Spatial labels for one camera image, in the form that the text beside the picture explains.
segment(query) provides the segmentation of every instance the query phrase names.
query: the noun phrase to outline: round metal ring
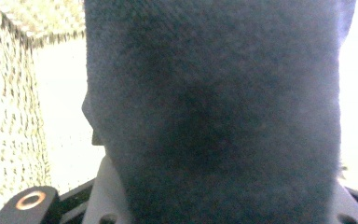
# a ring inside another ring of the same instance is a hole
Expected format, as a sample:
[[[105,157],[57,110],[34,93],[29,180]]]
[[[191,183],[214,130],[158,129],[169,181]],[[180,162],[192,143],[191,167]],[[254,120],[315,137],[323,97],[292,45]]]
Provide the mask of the round metal ring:
[[[33,203],[24,203],[25,200],[31,198],[31,197],[37,197],[36,202]],[[22,197],[21,199],[19,199],[19,201],[16,203],[16,208],[19,210],[28,210],[31,209],[35,206],[37,206],[38,204],[42,203],[46,198],[46,193],[42,192],[42,191],[32,191],[31,193],[25,195],[24,197]]]

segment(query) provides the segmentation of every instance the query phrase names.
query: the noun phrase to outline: orange ring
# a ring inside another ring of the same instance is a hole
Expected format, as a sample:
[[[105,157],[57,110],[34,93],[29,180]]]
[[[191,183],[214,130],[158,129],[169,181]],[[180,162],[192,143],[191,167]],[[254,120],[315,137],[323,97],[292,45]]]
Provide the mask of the orange ring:
[[[25,200],[37,196],[38,199],[36,202],[34,203],[24,203]],[[25,195],[24,197],[22,197],[17,203],[16,203],[16,208],[19,210],[28,210],[31,209],[35,206],[37,206],[38,204],[42,203],[46,198],[46,193],[42,192],[42,191],[33,191],[27,195]]]

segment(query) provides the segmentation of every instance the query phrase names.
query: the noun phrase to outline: dark fabric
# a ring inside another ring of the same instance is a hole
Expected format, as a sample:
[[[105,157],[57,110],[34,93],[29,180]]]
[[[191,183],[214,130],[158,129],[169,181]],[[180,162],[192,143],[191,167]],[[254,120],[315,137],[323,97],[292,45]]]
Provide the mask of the dark fabric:
[[[336,1],[85,9],[84,112],[133,223],[326,222],[340,142]]]

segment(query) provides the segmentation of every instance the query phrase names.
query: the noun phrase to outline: clothing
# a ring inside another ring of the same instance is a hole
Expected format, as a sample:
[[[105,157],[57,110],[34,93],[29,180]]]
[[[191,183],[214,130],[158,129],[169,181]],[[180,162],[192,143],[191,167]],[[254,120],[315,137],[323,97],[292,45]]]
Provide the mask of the clothing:
[[[326,222],[340,142],[337,1],[85,9],[83,109],[132,223]]]

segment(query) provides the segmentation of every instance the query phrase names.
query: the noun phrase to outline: woven wall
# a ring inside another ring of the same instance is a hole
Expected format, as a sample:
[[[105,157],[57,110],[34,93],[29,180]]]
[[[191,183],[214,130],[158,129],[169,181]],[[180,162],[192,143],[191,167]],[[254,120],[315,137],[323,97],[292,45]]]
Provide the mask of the woven wall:
[[[45,148],[32,49],[0,13],[0,208],[21,190],[50,184]]]

